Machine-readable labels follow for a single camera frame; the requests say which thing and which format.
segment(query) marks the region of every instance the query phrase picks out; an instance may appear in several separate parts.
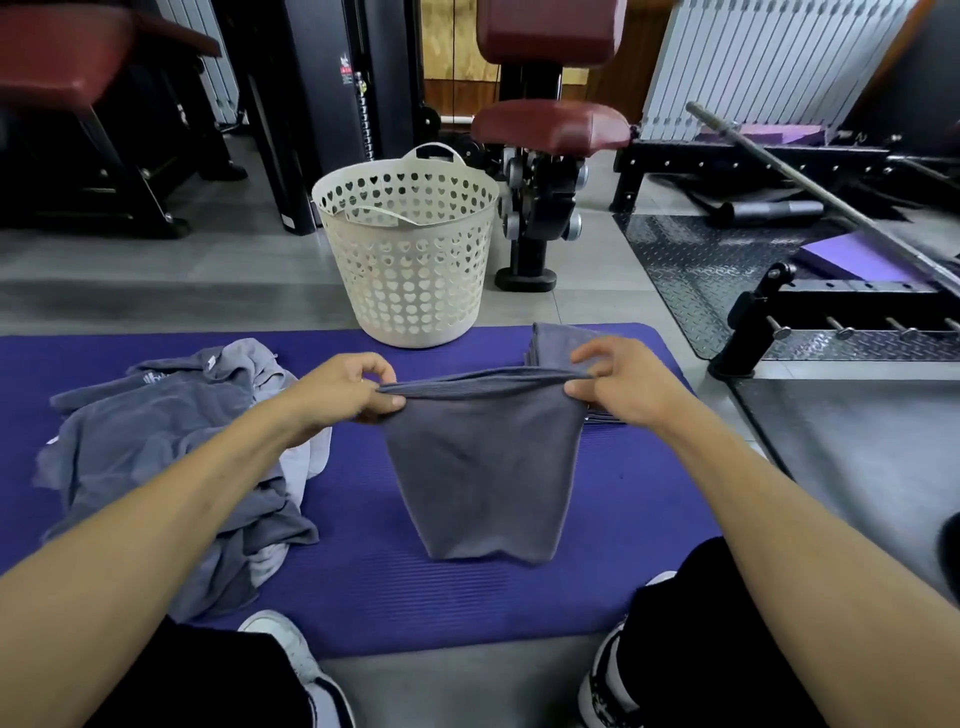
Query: white radiator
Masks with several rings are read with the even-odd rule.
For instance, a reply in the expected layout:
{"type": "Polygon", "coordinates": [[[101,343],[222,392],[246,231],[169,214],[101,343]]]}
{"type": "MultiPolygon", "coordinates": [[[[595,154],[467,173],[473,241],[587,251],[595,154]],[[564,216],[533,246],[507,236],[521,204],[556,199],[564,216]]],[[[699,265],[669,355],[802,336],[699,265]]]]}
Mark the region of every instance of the white radiator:
{"type": "Polygon", "coordinates": [[[236,78],[233,76],[227,48],[224,46],[223,36],[220,35],[220,26],[213,14],[210,0],[156,0],[156,4],[165,19],[210,36],[220,43],[220,50],[224,55],[219,59],[204,58],[204,73],[200,79],[204,83],[217,123],[236,124],[240,92],[237,90],[236,78]]]}
{"type": "Polygon", "coordinates": [[[682,0],[670,16],[641,138],[692,139],[698,101],[742,124],[831,136],[917,0],[682,0]]]}

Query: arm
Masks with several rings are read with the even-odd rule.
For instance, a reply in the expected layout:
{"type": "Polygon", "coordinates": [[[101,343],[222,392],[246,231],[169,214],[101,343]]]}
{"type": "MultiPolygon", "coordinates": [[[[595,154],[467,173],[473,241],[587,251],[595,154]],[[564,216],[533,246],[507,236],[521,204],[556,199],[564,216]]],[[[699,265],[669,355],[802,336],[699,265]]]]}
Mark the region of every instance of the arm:
{"type": "Polygon", "coordinates": [[[342,354],[0,577],[0,725],[82,725],[136,659],[220,524],[283,451],[399,409],[342,354]]]}
{"type": "Polygon", "coordinates": [[[672,448],[720,523],[780,650],[828,723],[953,726],[960,611],[754,452],[643,344],[596,339],[607,357],[567,393],[646,426],[672,448]]]}

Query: laundry basket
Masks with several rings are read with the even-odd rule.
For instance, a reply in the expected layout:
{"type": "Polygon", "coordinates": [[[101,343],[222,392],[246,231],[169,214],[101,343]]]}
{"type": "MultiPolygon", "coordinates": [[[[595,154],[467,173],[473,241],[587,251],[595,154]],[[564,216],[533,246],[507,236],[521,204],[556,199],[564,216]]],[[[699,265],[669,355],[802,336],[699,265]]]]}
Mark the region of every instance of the laundry basket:
{"type": "Polygon", "coordinates": [[[487,272],[499,188],[454,161],[401,159],[344,167],[313,187],[326,236],[361,328],[422,349],[473,326],[487,272]]]}

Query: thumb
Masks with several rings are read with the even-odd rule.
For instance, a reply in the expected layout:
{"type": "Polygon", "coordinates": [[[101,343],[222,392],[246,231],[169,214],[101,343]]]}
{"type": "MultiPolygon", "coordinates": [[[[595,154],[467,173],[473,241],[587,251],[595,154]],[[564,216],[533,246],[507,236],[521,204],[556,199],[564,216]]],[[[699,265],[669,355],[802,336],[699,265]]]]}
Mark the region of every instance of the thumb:
{"type": "Polygon", "coordinates": [[[370,400],[367,402],[367,406],[364,407],[364,411],[373,413],[374,415],[389,415],[391,412],[397,412],[397,410],[403,409],[403,405],[406,403],[407,399],[400,395],[385,395],[382,392],[370,392],[370,400]]]}
{"type": "Polygon", "coordinates": [[[564,392],[569,397],[580,401],[597,401],[596,379],[569,379],[564,384],[564,392]]]}

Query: floor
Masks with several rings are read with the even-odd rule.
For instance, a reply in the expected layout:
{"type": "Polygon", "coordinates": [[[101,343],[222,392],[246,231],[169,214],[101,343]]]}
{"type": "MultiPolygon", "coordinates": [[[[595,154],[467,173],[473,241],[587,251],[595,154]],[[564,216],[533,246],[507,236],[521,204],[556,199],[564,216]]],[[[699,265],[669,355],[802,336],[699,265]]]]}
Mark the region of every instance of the floor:
{"type": "MultiPolygon", "coordinates": [[[[356,320],[322,232],[305,237],[280,226],[252,142],[230,147],[251,173],[244,182],[192,179],[169,200],[193,233],[182,240],[52,236],[0,231],[0,335],[210,330],[355,328],[356,320]]],[[[656,328],[698,395],[745,439],[756,436],[727,389],[707,376],[636,261],[610,214],[616,175],[612,154],[590,163],[578,194],[584,232],[551,243],[555,291],[496,290],[509,244],[492,242],[478,326],[639,321],[656,328]]],[[[668,180],[648,178],[638,214],[699,214],[668,180]]],[[[960,240],[960,223],[919,213],[917,231],[960,240]]],[[[960,362],[762,362],[772,378],[958,378],[960,362]]],[[[677,565],[665,564],[664,568],[677,565]]],[[[575,724],[570,707],[600,636],[437,650],[329,662],[367,728],[575,724]]]]}

